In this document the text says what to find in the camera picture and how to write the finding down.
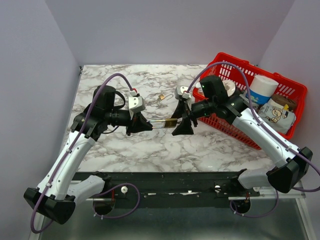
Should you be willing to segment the large brass padlock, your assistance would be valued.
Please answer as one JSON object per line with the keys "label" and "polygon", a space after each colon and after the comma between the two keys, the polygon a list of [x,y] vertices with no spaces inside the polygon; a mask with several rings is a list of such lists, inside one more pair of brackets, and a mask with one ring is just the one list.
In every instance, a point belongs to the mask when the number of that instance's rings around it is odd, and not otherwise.
{"label": "large brass padlock", "polygon": [[175,128],[178,124],[177,118],[166,118],[160,120],[149,120],[153,129],[170,129]]}

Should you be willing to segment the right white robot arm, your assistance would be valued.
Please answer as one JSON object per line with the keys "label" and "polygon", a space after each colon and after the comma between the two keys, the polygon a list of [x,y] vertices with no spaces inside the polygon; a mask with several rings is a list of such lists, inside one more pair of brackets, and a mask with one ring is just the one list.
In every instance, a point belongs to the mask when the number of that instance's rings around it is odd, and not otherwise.
{"label": "right white robot arm", "polygon": [[281,193],[292,190],[307,173],[312,151],[307,147],[299,148],[283,138],[251,110],[241,96],[228,96],[220,77],[205,77],[200,84],[205,99],[196,103],[191,102],[187,87],[175,88],[178,105],[172,116],[181,119],[181,123],[172,135],[192,135],[199,118],[216,114],[252,139],[272,160],[270,166],[243,170],[230,183],[230,191],[241,196],[255,187],[273,187]]}

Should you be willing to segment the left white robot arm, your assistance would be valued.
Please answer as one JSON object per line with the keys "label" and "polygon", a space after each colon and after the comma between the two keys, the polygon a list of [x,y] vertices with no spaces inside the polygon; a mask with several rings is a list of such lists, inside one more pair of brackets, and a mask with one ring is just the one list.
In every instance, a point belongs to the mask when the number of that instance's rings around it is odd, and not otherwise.
{"label": "left white robot arm", "polygon": [[65,224],[76,206],[90,197],[107,197],[114,190],[111,177],[94,172],[75,186],[70,183],[87,152],[104,134],[108,126],[125,127],[126,134],[151,131],[153,126],[142,115],[146,104],[143,97],[131,90],[128,109],[115,106],[115,97],[122,94],[112,86],[99,86],[92,102],[77,115],[67,142],[45,178],[35,188],[27,188],[23,197],[39,213],[58,224]]}

